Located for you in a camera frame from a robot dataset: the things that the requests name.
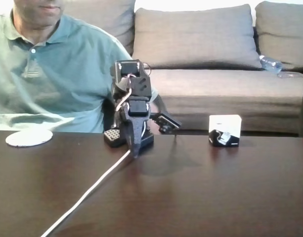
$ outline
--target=dark wooden table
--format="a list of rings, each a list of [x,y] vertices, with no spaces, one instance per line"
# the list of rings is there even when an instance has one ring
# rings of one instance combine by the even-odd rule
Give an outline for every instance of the dark wooden table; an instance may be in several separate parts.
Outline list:
[[[40,237],[126,151],[98,134],[12,148],[0,132],[0,237]],[[303,139],[155,137],[52,237],[303,237]]]

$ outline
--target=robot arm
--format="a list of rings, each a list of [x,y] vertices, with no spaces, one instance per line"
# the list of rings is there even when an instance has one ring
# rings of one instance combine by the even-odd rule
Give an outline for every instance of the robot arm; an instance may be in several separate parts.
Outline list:
[[[149,119],[160,126],[161,133],[180,128],[181,123],[167,112],[151,113],[150,77],[142,62],[117,61],[111,68],[111,75],[112,93],[116,102],[114,125],[104,133],[104,139],[111,147],[127,143],[132,156],[137,158],[140,149],[153,142],[153,134],[147,127]]]

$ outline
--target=man's mouth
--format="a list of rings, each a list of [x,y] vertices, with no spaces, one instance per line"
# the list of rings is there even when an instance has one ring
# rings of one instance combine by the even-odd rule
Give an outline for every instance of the man's mouth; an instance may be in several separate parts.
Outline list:
[[[59,10],[59,7],[57,6],[40,6],[40,8],[44,11],[47,11],[47,12],[55,12],[57,10]]]

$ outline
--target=couch seat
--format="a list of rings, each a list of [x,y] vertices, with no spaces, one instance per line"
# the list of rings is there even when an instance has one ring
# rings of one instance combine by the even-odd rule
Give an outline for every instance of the couch seat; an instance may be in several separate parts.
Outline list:
[[[243,131],[297,133],[303,76],[265,71],[153,70],[151,83],[181,129],[208,130],[209,115],[238,114]]]

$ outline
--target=man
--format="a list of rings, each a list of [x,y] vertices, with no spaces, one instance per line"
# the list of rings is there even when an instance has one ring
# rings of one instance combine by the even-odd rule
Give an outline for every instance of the man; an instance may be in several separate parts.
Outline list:
[[[14,0],[0,15],[0,130],[103,132],[110,67],[129,60],[103,30],[64,15],[65,0]],[[164,104],[153,89],[153,101]]]

